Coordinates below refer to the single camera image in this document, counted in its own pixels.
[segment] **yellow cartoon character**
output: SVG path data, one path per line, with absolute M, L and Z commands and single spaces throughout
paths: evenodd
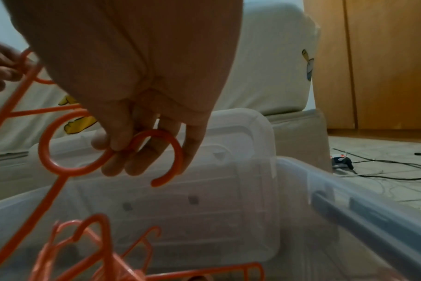
M 302 55 L 304 57 L 304 59 L 306 60 L 306 62 L 308 63 L 308 65 L 306 66 L 306 78 L 308 79 L 308 81 L 312 80 L 312 69 L 314 69 L 314 59 L 311 58 L 309 59 L 309 55 L 308 52 L 306 50 L 302 51 Z
M 58 103 L 58 105 L 64 106 L 64 105 L 67 105 L 67 104 L 73 105 L 73 104 L 77 104 L 77 103 L 78 102 L 74 98 L 72 98 L 69 95 L 66 95 L 64 97 L 64 99 L 62 99 Z M 70 121 L 67 124 L 65 124 L 64 131 L 68 135 L 77 134 L 79 132 L 84 131 L 85 129 L 87 129 L 88 127 L 92 126 L 95 123 L 96 123 L 96 119 L 93 116 L 81 117 L 81 118 L 78 118 L 74 121 Z

